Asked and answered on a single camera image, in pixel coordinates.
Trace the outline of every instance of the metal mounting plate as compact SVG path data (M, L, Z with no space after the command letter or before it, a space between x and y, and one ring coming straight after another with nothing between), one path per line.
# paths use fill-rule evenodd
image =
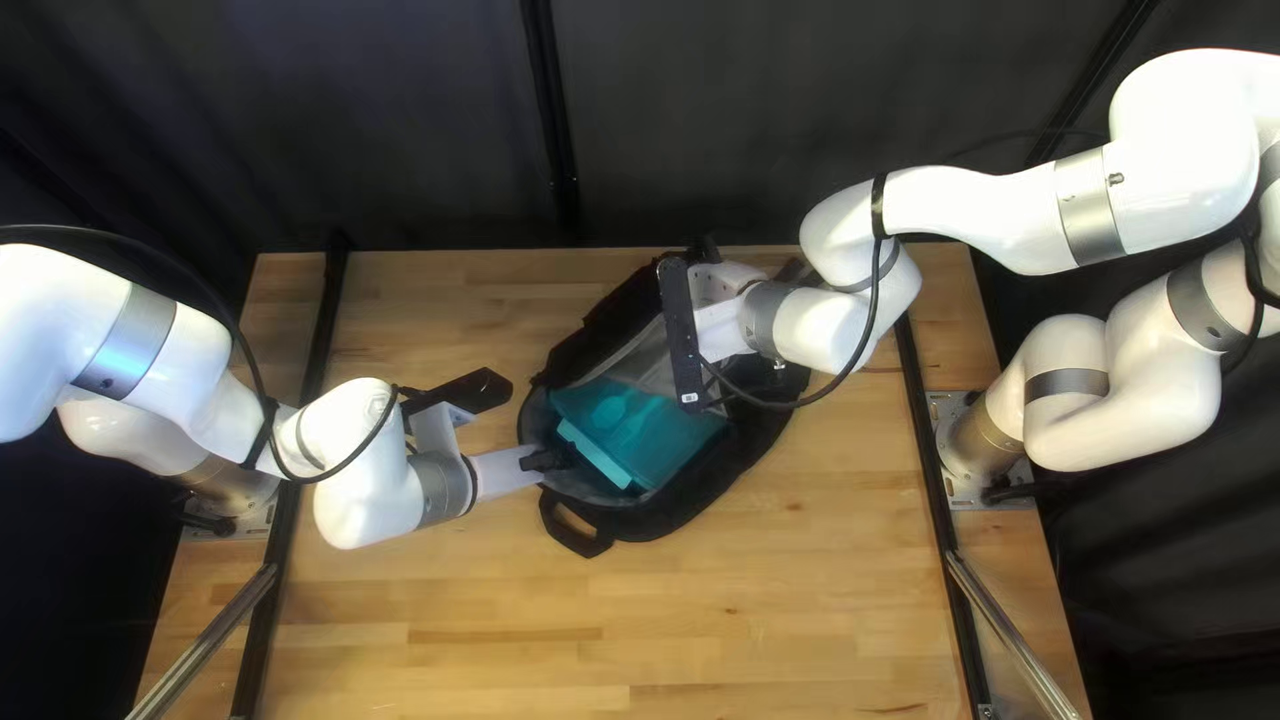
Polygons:
M204 528L193 528L191 525L182 527L182 542L209 542L209 541L234 541L234 539L266 539L271 533L271 521L275 519L275 500L279 495L273 495L271 498L264 503L261 507L255 507L250 512L234 518L236 532L227 537L218 537L211 530ZM218 515L209 512L204 509L201 500L198 497L187 498L187 505L183 507L187 512L192 515L200 515L204 518L215 519Z
M966 389L948 389L948 391L936 391L931 389L925 395L929 400L929 419L933 423L933 437L942 438L947 436L947 427L954 423L964 409L968 406L965 398L969 396L970 391ZM940 464L942 468L942 482L946 486L943 489L947 493L947 505L950 505L952 511L956 510L1032 510L1036 507L1036 501L1030 497L1018 497L1012 500L1006 500L996 505L987 505L982 500L982 488L977 483L965 482L964 478L956 478L951 470L947 469L945 464ZM1014 466L1009 470L1009 480L1015 486L1032 483L1036 478L1032 475L1032 465L1027 457L1021 457Z

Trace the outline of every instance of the black cable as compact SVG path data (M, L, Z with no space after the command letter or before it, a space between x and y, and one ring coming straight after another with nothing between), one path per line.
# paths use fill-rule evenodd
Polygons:
M1010 131L1010 132L1001 132L1001 133L987 136L987 137L979 140L978 142L974 142L973 145L961 147L960 150L956 150L955 152L951 152L950 155L942 158L942 160L940 163L945 165L945 164L955 160L956 158L961 158L961 156L968 155L970 152L977 152L977 151L983 150L986 147L991 147L992 145L996 145L996 143L1000 143L1000 142L1005 142L1006 140L1018 140L1019 137L1038 137L1044 131L1056 132L1056 133L1060 133L1060 135L1078 135L1078 136L1089 137L1089 138L1093 138L1093 140L1100 140L1102 142L1107 142L1108 140L1111 140L1110 137L1106 136L1106 133L1101 133L1101 132L1092 131L1092 129L1084 129L1084 128L1073 128L1073 127L1065 127L1065 128L1015 129L1015 131Z
M879 281L881 281L879 251L881 251L881 243L883 241L884 238L879 233L877 233L876 242L874 245L872 245L872 297L867 307L867 322L863 324L863 334L860 338L858 338L858 346L854 348L854 354L849 356L849 363L845 363L845 366L841 368L840 373L837 373L836 377L831 379L831 382L828 382L826 386L823 386L813 395L791 401L762 400L733 384L733 382L730 380L727 377L724 377L724 374L721 373L719 369L716 368L716 365L709 363L707 357L703 356L701 352L698 354L698 360L703 364L704 368L707 368L707 372L710 373L710 375L716 378L717 382L719 382L722 387L728 388L728 391L732 392L735 397L745 400L746 402L750 402L756 407L764 407L767 410L783 410L783 411L795 410L797 407L812 405L814 402L818 402L823 397L827 397L828 395L831 395L832 391L840 387L840 383L845 382L845 378L847 378L850 373L854 372L854 365L858 364L858 359L861 357L863 352L867 350L867 343L870 342L872 328L874 328L876 325L876 310L879 307Z
M1262 284L1262 268L1258 263L1257 241L1261 234L1261 225L1254 223L1240 238L1240 247L1244 249L1244 284L1253 296L1253 318L1249 320L1249 331L1244 336L1244 345L1231 354L1228 361L1222 363L1222 374L1229 375L1233 370L1244 364L1249 351L1262 332L1262 315L1267 307L1280 309L1280 297Z
M150 258L157 259L161 263L169 265L169 268L175 269L183 275L186 275L187 279L191 281L196 286L196 288L200 290L200 292L204 293L206 299L214 304L216 313L221 315L221 318L219 318L219 322L221 322L223 327L227 328L227 332L230 333L232 340L241 346L241 351L244 354L244 363L248 365L248 373L253 378L253 391L257 395L259 405L262 409L262 421L264 423L271 421L271 416L274 415L274 413L270 411L271 398L270 396L266 395L266 386L262 382L262 373L257 366L257 359L253 357L253 350L250 347L248 340L244 338L244 333L241 332L239 324L236 320L236 314L227 304L227 300L224 300L223 296L216 290L214 290L212 286L209 284L209 281L206 281L204 275L196 272L195 268L191 268L189 265L187 265L186 261L175 258L174 255L159 250L156 247L152 247L142 241L106 231L90 229L90 228L67 228L63 225L6 225L4 229L20 231L23 228L52 229L59 232L72 229L79 233L95 234L101 237L102 240L106 240L108 242L114 242L115 245L124 246L136 250L138 252L142 252L143 255L147 255ZM319 483L320 480L329 479L333 475L338 474L339 471L344 470L348 465L355 462L356 457L360 457L360 454L364 452L374 442L374 439L378 437L378 433L383 430L383 427L385 427L387 421L390 419L392 411L397 406L396 397L399 393L399 388L393 384L390 386L390 392L392 395L387 402L387 407L383 409L383 414L378 418L378 421L374 424L374 428L369 430L369 434L365 436L365 439L362 439L360 445L357 445L356 448L351 451L351 454L347 455L347 457L344 457L340 462L316 475L298 475L292 470L289 470L284 464L284 459L280 456L279 447L276 446L275 442L274 429L269 432L268 446L271 448L271 457L275 460L276 466L280 469L280 474L284 475L285 479L292 480L294 483L312 484L312 483Z

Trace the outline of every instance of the metal rail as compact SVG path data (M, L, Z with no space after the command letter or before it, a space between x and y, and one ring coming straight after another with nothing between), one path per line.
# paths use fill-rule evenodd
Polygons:
M946 551L943 557L946 559L947 571L951 574L951 578L964 591L969 602L986 618L996 637L1000 638L1000 643L1005 646L1005 650L1014 659L1014 667L1018 670L1018 674L1023 676L1023 680L1036 693L1036 700L1039 701L1041 707L1053 720L1080 720L1080 714L1075 710L1075 706L1066 698L1062 688L1057 687L1057 683L1053 682L1053 676L1048 674L1048 670L1044 669L1039 659L1036 657L1036 653L1032 652L1030 646L1023 639L1023 634L1018 632L1014 623L1000 609L1000 603L991 596L987 587L982 584L982 580L973 574L973 570L965 565L964 560L955 551Z
M223 646L227 635L232 634L232 630L275 585L275 579L274 564L269 562L259 568L257 573L236 593L236 597L214 618L214 621L196 637L191 647L183 651L160 680L151 687L146 697L129 711L125 720L155 720L168 712L182 691L187 689L191 680L200 674L218 652L218 648Z

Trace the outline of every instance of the black backdrop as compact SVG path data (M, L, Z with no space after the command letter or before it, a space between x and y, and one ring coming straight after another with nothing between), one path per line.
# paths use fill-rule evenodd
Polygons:
M1268 45L1277 12L1260 0L14 0L0 5L0 215L163 245L233 301L257 252L319 249L335 229L364 250L669 245L713 229L726 231L721 240L792 242L803 214L829 192L1061 119L1055 111L1114 19L1139 5L1156 9L1102 76L1112 85L1181 46L1277 49ZM556 133L525 24L548 10L576 159L568 179L580 190L572 222L557 213L566 155L548 145ZM1105 131L1108 95L1103 82L1068 122ZM997 143L965 161L1015 170L1033 142ZM1102 313L1120 287L1171 261L1116 263L1088 283L1082 274L1029 282L984 265L997 342L1007 357L1041 318ZM1233 378L1231 397L1262 397L1262 350ZM1254 434L1266 427L1244 424ZM0 577L19 588L3 616L24 632L6 643L6 669L23 673L0 680L0 715L118 717L175 530L163 486L64 443L49 427L0 447L5 484L22 487L27 509L4 525L6 547L23 550L0 561ZM1134 614L1158 609L1130 603L1124 615L1112 603L1132 588L1111 591L1140 573L1087 564L1092 548L1198 506L1196 488L1225 487L1222 465L1137 464L1080 483L1103 489L1053 518L1103 712L1152 714L1165 702L1114 687L1169 665L1165 639L1271 626L1263 612L1235 626L1165 605L1161 628L1181 634L1157 643L1139 633L1148 642L1135 643ZM1258 482L1267 468L1256 465L1233 487ZM1211 468L1216 484L1190 468ZM1190 498L1178 509L1139 502L1175 486ZM1130 501L1108 497L1124 487L1134 488ZM1252 548L1242 557L1267 557L1239 547ZM1155 543L1148 570L1167 565L1161 551L1170 552ZM108 602L105 589L120 584L136 592ZM1262 607L1267 596L1257 597ZM97 692L52 691L68 669L93 678Z

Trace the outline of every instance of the black strap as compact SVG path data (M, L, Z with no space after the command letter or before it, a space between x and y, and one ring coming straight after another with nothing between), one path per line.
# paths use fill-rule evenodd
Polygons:
M248 455L244 456L244 461L239 464L241 469L252 470L257 465L257 456L262 455L262 448L266 447L268 438L275 432L275 411L279 410L280 404L275 401L274 397L264 398L262 401L262 424L257 428L257 437L253 438L253 445L248 448Z
M884 182L888 173L879 173L872 179L872 237L876 240L888 240L884 232Z
M558 506L559 500L547 489L543 489L543 496L538 498L538 512L543 516L543 527L547 528L547 534L556 538L556 542L588 560L613 547L613 538L605 536L599 529L595 530L595 537L593 538L566 525L556 516Z

